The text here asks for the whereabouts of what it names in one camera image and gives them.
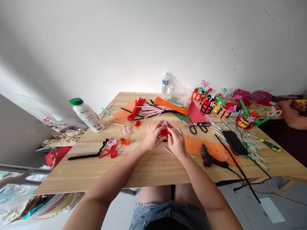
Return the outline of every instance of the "water bottle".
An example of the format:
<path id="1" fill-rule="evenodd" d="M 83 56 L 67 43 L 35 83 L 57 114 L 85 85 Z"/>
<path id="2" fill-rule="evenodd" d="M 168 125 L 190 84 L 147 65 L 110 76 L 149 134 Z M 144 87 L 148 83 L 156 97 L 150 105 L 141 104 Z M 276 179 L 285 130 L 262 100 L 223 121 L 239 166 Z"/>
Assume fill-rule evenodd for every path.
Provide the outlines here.
<path id="1" fill-rule="evenodd" d="M 164 73 L 162 78 L 162 96 L 167 96 L 171 93 L 171 75 L 167 72 Z"/>

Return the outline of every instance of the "smartphone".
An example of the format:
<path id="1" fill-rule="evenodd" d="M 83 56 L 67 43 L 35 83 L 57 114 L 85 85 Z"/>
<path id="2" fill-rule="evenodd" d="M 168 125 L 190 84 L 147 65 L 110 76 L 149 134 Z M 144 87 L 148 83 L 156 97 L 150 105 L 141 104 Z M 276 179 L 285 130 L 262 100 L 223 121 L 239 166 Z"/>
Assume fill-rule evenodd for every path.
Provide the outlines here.
<path id="1" fill-rule="evenodd" d="M 222 132 L 235 155 L 248 155 L 247 150 L 233 131 Z"/>

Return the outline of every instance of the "screwdriver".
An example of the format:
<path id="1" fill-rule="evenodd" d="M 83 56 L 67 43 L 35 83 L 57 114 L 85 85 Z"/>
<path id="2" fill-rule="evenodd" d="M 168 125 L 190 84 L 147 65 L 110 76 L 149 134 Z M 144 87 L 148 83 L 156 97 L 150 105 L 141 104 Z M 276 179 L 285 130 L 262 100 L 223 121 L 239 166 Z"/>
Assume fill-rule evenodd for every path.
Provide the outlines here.
<path id="1" fill-rule="evenodd" d="M 281 151 L 281 149 L 280 149 L 278 146 L 273 145 L 272 143 L 267 142 L 267 141 L 265 141 L 264 139 L 259 138 L 259 137 L 255 136 L 254 134 L 252 134 L 252 133 L 250 133 L 250 132 L 248 132 L 248 133 L 251 134 L 251 135 L 253 135 L 254 137 L 258 138 L 261 142 L 263 142 L 266 146 L 269 146 L 271 149 L 273 149 L 273 150 L 275 150 L 275 151 L 277 151 L 277 152 L 280 152 L 280 151 Z"/>

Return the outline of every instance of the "green screwdriver handle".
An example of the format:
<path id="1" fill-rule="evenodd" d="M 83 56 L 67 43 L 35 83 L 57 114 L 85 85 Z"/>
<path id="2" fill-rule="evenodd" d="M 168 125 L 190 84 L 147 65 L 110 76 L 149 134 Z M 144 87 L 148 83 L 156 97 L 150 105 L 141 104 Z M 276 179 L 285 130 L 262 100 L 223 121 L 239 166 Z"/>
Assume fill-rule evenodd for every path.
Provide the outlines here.
<path id="1" fill-rule="evenodd" d="M 273 150 L 275 150 L 275 151 L 277 151 L 277 152 L 280 152 L 280 151 L 281 151 L 281 149 L 280 149 L 278 146 L 273 145 L 272 143 L 267 142 L 267 141 L 265 141 L 264 139 L 260 139 L 260 141 L 263 142 L 266 146 L 269 146 L 271 149 L 273 149 Z"/>

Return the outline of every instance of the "floor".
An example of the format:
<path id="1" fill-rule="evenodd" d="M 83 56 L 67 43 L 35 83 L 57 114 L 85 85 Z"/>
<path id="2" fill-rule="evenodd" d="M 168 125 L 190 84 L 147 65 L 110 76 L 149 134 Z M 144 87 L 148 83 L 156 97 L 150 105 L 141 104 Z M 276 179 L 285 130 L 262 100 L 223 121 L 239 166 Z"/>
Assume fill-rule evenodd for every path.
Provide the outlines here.
<path id="1" fill-rule="evenodd" d="M 307 184 L 296 183 L 290 189 L 280 192 L 278 186 L 285 181 L 283 177 L 275 177 L 272 178 L 271 181 L 265 182 L 263 185 L 254 185 L 253 188 L 257 192 L 275 192 L 288 199 L 307 204 Z M 269 197 L 286 220 L 273 224 L 262 206 L 254 198 L 250 189 L 243 188 L 237 193 L 233 192 L 233 188 L 238 185 L 239 184 L 225 185 L 219 188 L 244 230 L 307 230 L 307 205 L 296 203 L 276 195 L 257 193 L 259 199 Z M 137 191 L 135 196 L 120 193 L 116 197 L 107 212 L 101 228 L 102 230 L 129 228 L 134 206 L 140 194 L 140 188 L 136 188 L 135 190 Z M 37 230 L 61 230 L 70 214 L 71 212 L 61 213 L 55 218 L 43 222 L 28 222 L 27 225 L 23 224 L 22 226 L 11 224 L 0 229 L 23 230 L 29 229 L 31 226 L 31 229 Z"/>

